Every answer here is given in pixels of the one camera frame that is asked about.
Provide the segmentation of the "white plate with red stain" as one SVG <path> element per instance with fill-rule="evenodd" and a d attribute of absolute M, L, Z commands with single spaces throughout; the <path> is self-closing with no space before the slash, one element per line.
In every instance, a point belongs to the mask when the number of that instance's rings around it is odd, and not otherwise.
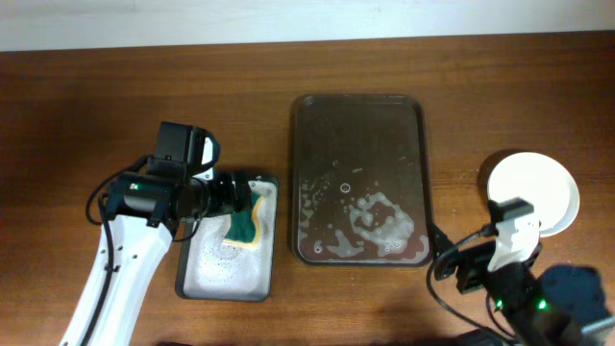
<path fill-rule="evenodd" d="M 532 204 L 541 237 L 567 230 L 580 207 L 571 173 L 558 161 L 533 152 L 515 153 L 498 162 L 489 174 L 486 192 L 495 202 L 521 198 Z"/>

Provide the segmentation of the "green and yellow sponge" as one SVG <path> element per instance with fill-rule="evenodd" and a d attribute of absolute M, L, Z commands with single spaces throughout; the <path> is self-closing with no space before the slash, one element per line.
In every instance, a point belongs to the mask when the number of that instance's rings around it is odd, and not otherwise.
<path fill-rule="evenodd" d="M 259 212 L 265 204 L 264 198 L 253 192 L 253 205 L 248 209 L 231 215 L 231 225 L 223 243 L 241 248 L 254 249 L 260 242 L 262 226 Z"/>

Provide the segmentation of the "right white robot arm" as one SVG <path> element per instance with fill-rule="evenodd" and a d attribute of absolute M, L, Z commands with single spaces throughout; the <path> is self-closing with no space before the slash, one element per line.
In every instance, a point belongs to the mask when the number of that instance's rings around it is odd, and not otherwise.
<path fill-rule="evenodd" d="M 426 283 L 434 301 L 474 327 L 491 345 L 604 345 L 614 330 L 602 278 L 594 267 L 558 264 L 540 276 L 531 268 L 542 245 L 531 213 L 494 214 L 477 231 L 451 242 L 437 226 L 430 231 L 436 256 Z M 460 293 L 486 292 L 488 312 L 499 312 L 512 332 L 503 335 L 454 309 L 433 283 L 456 276 Z"/>

